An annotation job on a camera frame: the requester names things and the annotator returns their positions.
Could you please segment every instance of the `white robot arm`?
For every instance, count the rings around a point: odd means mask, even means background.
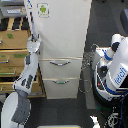
[[[31,104],[27,99],[27,96],[31,93],[32,84],[38,68],[40,43],[41,39],[37,38],[36,34],[32,34],[28,39],[27,50],[30,55],[25,57],[24,70],[20,77],[14,81],[13,89],[15,92],[7,97],[3,105],[1,113],[1,128],[24,128],[30,115]]]

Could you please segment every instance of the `cabinet door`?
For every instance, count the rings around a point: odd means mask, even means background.
[[[39,61],[43,78],[79,78],[82,59]]]
[[[44,79],[47,99],[77,98],[78,79]]]
[[[36,33],[43,43],[40,59],[79,57],[83,55],[92,0],[32,0],[27,9],[30,27],[32,11]],[[40,16],[40,7],[45,6],[48,17]]]

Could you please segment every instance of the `drawer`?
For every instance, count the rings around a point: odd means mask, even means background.
[[[26,50],[0,50],[0,66],[24,66]]]
[[[40,61],[43,78],[80,77],[82,59]]]
[[[79,79],[43,79],[47,99],[77,98]]]
[[[9,18],[8,26],[6,31],[0,31],[0,49],[24,49],[27,47],[28,37],[30,31],[21,30],[23,19],[20,21],[18,31],[12,31],[14,18]]]
[[[13,92],[13,83],[14,82],[0,82],[0,93],[11,93]],[[37,77],[36,81],[33,82],[32,86],[32,93],[36,92],[41,92],[41,87],[40,87],[40,81],[39,77]]]
[[[0,67],[0,77],[15,77],[20,76],[24,67]],[[37,70],[36,75],[40,75],[40,70]]]

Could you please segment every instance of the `dark floor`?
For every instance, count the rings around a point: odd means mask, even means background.
[[[92,44],[100,47],[108,47],[111,37],[115,33],[126,36],[120,23],[120,12],[128,8],[127,1],[121,3],[120,0],[92,0],[91,16],[86,38],[85,53],[91,52]],[[83,70],[82,79],[90,71]],[[80,81],[81,88],[87,83]],[[105,118],[101,115],[101,106],[93,97],[92,90],[89,93],[79,91],[77,99],[47,100],[46,98],[30,99],[32,104],[31,116],[25,128],[36,128],[44,125],[79,125],[82,128],[92,128],[91,115],[98,117],[99,124],[103,128]],[[108,116],[110,109],[104,108],[104,114]]]

